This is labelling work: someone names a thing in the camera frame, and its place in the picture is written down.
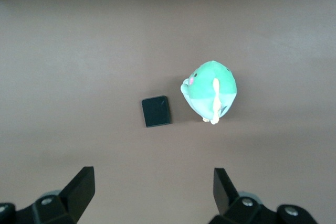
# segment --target plush toy fin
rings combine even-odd
[[[219,99],[219,80],[217,78],[213,81],[213,87],[215,90],[215,99],[213,103],[214,117],[210,120],[212,124],[216,124],[219,122],[219,110],[221,108],[221,101]]]

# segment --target teal stuffed toy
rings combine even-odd
[[[185,79],[181,92],[204,122],[216,124],[235,100],[237,86],[231,71],[213,60],[201,65]]]

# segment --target screw head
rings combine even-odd
[[[0,207],[0,212],[5,211],[7,207],[8,207],[7,205],[4,205],[4,206]]]
[[[42,205],[47,205],[49,204],[50,202],[52,202],[53,198],[46,198],[44,200],[41,201],[41,204]]]
[[[289,215],[292,215],[292,216],[299,215],[299,213],[297,212],[297,210],[294,207],[285,207],[285,211],[286,211],[286,213],[288,213]]]
[[[247,206],[247,207],[251,207],[251,206],[253,206],[253,202],[252,202],[252,200],[250,200],[250,199],[248,199],[248,198],[244,198],[244,199],[242,200],[242,202],[243,202],[243,204],[244,204],[245,206]]]

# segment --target dark square object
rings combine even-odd
[[[142,100],[142,109],[146,127],[171,123],[168,99],[164,95]]]

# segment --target plush toy foot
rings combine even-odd
[[[215,125],[216,123],[219,122],[219,116],[214,116],[214,118],[212,118],[212,120],[210,120],[211,124]]]

